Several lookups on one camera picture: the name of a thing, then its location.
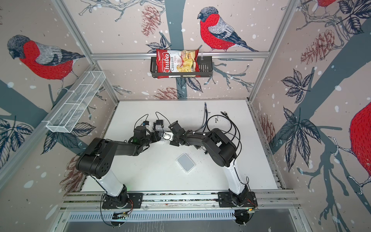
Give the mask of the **black adapter with cord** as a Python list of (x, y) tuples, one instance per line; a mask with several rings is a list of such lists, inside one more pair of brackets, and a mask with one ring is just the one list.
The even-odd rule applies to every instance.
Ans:
[(164, 132), (164, 123), (163, 120), (156, 120), (153, 124), (153, 131), (159, 131), (159, 132)]

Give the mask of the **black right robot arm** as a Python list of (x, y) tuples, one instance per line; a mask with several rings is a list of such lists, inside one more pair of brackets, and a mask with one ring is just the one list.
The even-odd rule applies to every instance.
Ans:
[(237, 158), (237, 147), (222, 130), (215, 128), (210, 132), (196, 132), (185, 130), (176, 121), (170, 124), (169, 129), (173, 133), (173, 146), (194, 146), (199, 149), (206, 149), (211, 159), (223, 168), (229, 185), (229, 192), (233, 197), (246, 197), (249, 188), (242, 183), (239, 177), (239, 170), (235, 163)]

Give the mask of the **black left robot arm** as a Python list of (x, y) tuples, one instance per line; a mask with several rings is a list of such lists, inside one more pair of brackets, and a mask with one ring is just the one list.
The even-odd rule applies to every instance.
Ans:
[(160, 141), (158, 131), (150, 131), (146, 126), (138, 126), (133, 130), (133, 136), (126, 142), (110, 139), (94, 138), (76, 163), (76, 169), (90, 176), (111, 197), (119, 197), (125, 192), (121, 183), (111, 170), (117, 156), (138, 156)]

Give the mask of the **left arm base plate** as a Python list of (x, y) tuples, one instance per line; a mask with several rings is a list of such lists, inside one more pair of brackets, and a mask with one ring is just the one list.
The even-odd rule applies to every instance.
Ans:
[(103, 195), (102, 209), (139, 209), (141, 208), (143, 193), (123, 193), (117, 197)]

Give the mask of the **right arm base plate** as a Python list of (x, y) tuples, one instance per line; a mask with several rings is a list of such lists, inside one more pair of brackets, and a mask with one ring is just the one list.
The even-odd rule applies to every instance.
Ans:
[(241, 193), (240, 195), (236, 195), (232, 192), (218, 192), (217, 202), (220, 208), (256, 208), (258, 206), (256, 195), (252, 191)]

